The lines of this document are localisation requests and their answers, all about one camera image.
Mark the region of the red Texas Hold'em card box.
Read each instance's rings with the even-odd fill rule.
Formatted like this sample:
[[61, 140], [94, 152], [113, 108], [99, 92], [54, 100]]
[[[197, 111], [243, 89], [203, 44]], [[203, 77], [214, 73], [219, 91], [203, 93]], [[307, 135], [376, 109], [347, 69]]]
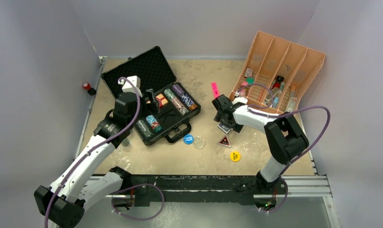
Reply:
[[148, 96], [149, 100], [146, 102], [146, 105], [149, 109], [153, 108], [162, 108], [166, 104], [168, 104], [167, 98], [161, 93], [152, 98], [152, 95]]

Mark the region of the blue playing card deck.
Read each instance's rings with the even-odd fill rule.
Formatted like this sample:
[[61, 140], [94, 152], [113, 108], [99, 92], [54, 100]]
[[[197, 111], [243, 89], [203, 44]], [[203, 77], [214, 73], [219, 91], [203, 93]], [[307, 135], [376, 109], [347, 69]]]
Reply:
[[231, 128], [225, 126], [223, 123], [219, 123], [217, 126], [224, 134], [228, 134], [232, 131]]

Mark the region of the red triangular button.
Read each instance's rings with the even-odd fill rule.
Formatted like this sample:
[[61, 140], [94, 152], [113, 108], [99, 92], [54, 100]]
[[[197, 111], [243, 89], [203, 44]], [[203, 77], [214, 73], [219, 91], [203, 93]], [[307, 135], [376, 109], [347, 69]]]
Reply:
[[217, 143], [217, 145], [221, 145], [221, 146], [225, 146], [225, 147], [231, 147], [231, 143], [230, 143], [230, 140], [229, 140], [229, 137], [228, 135], [224, 135], [221, 140], [219, 140], [219, 142]]

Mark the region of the clear round disc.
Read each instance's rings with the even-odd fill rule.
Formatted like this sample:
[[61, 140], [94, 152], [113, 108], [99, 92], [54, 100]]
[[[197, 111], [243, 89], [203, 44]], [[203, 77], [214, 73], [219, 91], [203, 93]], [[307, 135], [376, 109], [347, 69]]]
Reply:
[[196, 149], [202, 149], [205, 146], [205, 140], [201, 137], [196, 137], [193, 141], [193, 146]]

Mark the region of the yellow round button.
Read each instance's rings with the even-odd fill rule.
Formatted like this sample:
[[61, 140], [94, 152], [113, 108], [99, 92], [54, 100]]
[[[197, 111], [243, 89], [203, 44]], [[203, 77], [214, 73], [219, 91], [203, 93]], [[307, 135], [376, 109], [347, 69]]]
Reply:
[[233, 162], [238, 162], [241, 159], [241, 154], [238, 151], [232, 151], [230, 153], [230, 160]]

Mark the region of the blue round dealer button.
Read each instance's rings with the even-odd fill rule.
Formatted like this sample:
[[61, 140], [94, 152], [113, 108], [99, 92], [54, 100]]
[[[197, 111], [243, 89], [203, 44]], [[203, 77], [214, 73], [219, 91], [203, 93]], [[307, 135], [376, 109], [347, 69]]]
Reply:
[[190, 134], [186, 134], [184, 137], [183, 137], [183, 142], [187, 145], [190, 145], [194, 142], [194, 137], [193, 135], [190, 135]]

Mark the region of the green white chip stack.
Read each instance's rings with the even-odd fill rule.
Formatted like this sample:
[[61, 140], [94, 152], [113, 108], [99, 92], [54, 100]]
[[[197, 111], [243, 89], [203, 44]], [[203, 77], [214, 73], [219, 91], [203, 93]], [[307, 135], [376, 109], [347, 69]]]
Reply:
[[176, 107], [180, 114], [186, 115], [189, 112], [170, 89], [165, 89], [164, 94], [166, 98]]

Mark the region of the purple chip stack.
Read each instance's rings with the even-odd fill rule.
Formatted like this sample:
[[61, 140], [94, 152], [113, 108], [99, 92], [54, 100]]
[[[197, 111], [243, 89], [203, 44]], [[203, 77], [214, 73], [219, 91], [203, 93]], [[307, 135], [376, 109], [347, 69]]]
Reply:
[[182, 96], [185, 92], [184, 90], [179, 86], [179, 84], [174, 84], [172, 86], [172, 90], [178, 95]]

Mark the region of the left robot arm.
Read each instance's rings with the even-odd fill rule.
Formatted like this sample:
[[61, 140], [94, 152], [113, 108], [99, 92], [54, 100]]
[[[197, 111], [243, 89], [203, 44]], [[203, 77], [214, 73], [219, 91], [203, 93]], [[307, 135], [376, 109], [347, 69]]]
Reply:
[[46, 228], [73, 228], [84, 213], [111, 193], [126, 194], [146, 189], [149, 183], [136, 183], [134, 176], [120, 167], [112, 168], [96, 182], [87, 185], [96, 168], [131, 133], [141, 110], [138, 88], [128, 89], [116, 100], [94, 131], [88, 144], [69, 168], [48, 187], [39, 186], [34, 197]]

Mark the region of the light blue red chip stack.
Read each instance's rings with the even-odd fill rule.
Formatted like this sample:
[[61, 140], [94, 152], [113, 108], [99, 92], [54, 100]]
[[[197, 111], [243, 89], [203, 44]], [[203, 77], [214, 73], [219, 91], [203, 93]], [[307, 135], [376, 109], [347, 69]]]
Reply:
[[148, 115], [146, 117], [146, 121], [151, 126], [152, 130], [156, 133], [159, 133], [163, 130], [163, 127], [160, 125], [158, 120], [154, 117], [154, 115]]

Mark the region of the green chip stack in case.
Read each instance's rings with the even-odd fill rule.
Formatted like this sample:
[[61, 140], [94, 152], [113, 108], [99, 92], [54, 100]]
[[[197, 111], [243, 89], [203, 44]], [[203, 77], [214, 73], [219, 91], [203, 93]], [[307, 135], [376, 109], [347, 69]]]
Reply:
[[149, 139], [153, 136], [152, 131], [147, 126], [146, 122], [144, 120], [138, 120], [136, 125], [140, 129], [140, 132], [144, 135], [146, 139]]

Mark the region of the red black item in organizer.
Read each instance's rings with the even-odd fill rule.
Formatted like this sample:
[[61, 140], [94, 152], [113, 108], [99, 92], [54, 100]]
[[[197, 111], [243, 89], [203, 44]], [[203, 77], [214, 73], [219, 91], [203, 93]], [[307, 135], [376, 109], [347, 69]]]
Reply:
[[275, 89], [275, 88], [280, 88], [280, 85], [283, 81], [284, 81], [283, 76], [276, 76], [275, 79], [273, 80], [272, 84], [271, 84], [270, 90]]

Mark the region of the peach plastic desk organizer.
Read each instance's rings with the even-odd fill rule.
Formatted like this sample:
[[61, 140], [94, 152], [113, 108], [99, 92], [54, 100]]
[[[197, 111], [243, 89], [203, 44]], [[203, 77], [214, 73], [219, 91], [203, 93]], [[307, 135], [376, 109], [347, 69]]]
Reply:
[[[229, 99], [239, 95], [240, 83], [246, 81], [248, 94], [239, 96], [246, 97], [249, 105], [261, 106], [273, 114], [294, 111], [325, 58], [320, 51], [259, 31]], [[276, 76], [283, 76], [284, 81], [280, 88], [270, 90]]]

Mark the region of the red emergency stop button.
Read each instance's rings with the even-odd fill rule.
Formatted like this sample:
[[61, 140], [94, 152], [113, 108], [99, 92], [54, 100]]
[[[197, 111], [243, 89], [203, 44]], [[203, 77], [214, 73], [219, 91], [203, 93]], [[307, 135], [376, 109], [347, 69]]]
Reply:
[[96, 95], [96, 90], [89, 83], [83, 83], [83, 89], [91, 96]]

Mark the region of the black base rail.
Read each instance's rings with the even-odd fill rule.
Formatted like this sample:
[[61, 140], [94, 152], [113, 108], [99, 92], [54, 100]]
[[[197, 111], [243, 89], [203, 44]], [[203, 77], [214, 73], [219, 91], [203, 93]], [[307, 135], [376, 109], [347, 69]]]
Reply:
[[238, 203], [243, 206], [274, 208], [284, 197], [329, 197], [325, 176], [285, 176], [268, 188], [260, 187], [253, 176], [152, 175], [132, 174], [107, 198], [134, 200], [136, 207], [152, 202]]

